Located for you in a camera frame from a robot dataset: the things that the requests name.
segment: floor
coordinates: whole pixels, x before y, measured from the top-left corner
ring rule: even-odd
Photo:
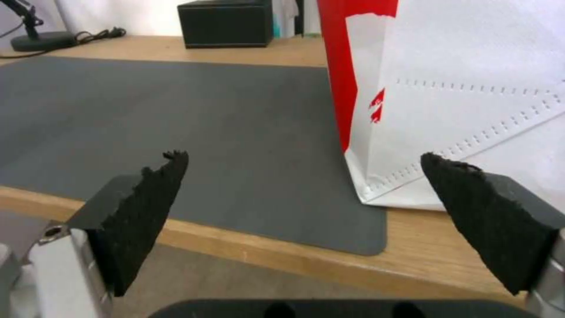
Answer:
[[[156,245],[114,318],[147,317],[196,298],[381,298],[378,293]]]

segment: wooden table edge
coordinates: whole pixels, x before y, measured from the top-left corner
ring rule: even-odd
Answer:
[[[78,200],[0,186],[0,208],[64,222],[84,203]],[[388,270],[355,267],[319,257],[322,248],[169,219],[158,243],[184,250],[377,290],[386,296],[414,299],[487,299],[524,307],[523,295],[482,293]]]

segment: red print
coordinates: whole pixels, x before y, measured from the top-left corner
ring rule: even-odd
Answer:
[[[377,96],[375,96],[375,99],[373,99],[373,101],[369,105],[369,109],[375,107],[373,113],[371,114],[371,122],[378,123],[379,121],[381,121],[381,114],[383,113],[384,100],[385,100],[385,89],[383,88],[382,91],[380,91],[377,94]]]

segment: perforated line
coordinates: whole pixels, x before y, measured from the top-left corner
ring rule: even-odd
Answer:
[[[396,79],[396,83],[397,84],[401,84],[404,83],[405,85],[411,85],[411,86],[419,86],[419,87],[427,87],[427,88],[438,88],[438,89],[451,89],[451,90],[460,90],[460,91],[465,91],[468,90],[470,92],[474,92],[474,91],[479,91],[482,93],[500,93],[500,94],[519,94],[521,93],[522,95],[527,95],[527,94],[532,94],[534,96],[538,95],[538,93],[540,92],[539,89],[537,88],[523,88],[523,89],[518,89],[518,88],[508,88],[508,87],[497,87],[497,86],[488,86],[488,85],[477,85],[475,86],[474,84],[466,84],[466,83],[456,83],[456,82],[445,82],[445,81],[429,81],[429,80],[411,80],[411,79],[405,79],[402,80],[400,78]]]
[[[427,83],[427,81],[423,81],[423,86],[425,86]],[[434,87],[436,85],[436,82],[432,82],[431,87]],[[524,89],[523,90],[523,94],[527,94],[528,90]],[[533,90],[533,95],[536,96],[538,95],[539,90],[538,89],[534,89]],[[553,99],[553,102],[560,104],[561,100],[560,97],[557,94],[552,94],[550,90],[546,90],[545,92],[546,95],[551,95],[551,98]],[[531,113],[528,114],[525,111],[521,111],[520,112],[520,117],[517,116],[510,116],[509,119],[507,120],[503,120],[500,121],[499,123],[497,123],[496,125],[493,125],[485,130],[482,130],[480,132],[480,134],[474,134],[472,135],[471,138],[465,138],[463,140],[463,142],[461,143],[455,143],[454,146],[451,147],[447,147],[447,149],[441,150],[439,151],[439,154],[442,157],[446,157],[446,158],[452,158],[453,156],[463,153],[469,149],[472,149],[475,146],[478,146],[481,144],[481,142],[489,140],[491,137],[496,138],[496,136],[499,136],[501,134],[501,132],[507,132],[509,130],[512,130],[513,128],[520,126],[520,122],[519,120],[523,120],[528,121],[531,118],[533,118],[534,116],[538,116],[541,114],[542,111],[548,111],[552,109],[552,105],[551,102],[548,101],[547,99],[542,99],[542,106],[536,106],[536,105],[532,105],[530,107],[530,111]],[[390,176],[386,177],[386,183],[385,182],[379,182],[377,184],[371,184],[370,185],[370,189],[371,190],[379,190],[381,188],[391,188],[394,186],[397,186],[399,184],[399,181],[401,181],[402,179],[409,177],[410,175],[412,175],[413,173],[419,173],[420,172],[420,167],[419,167],[419,163],[418,162],[413,162],[411,164],[409,164],[406,167],[403,167],[399,170],[397,170],[395,173],[392,173]]]

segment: black foam pad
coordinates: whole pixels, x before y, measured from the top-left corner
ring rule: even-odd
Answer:
[[[156,171],[110,180],[67,225],[88,233],[106,286],[123,296],[153,248],[188,167],[186,152],[165,153]]]
[[[509,177],[432,153],[421,166],[457,230],[512,294],[529,290],[565,217]]]

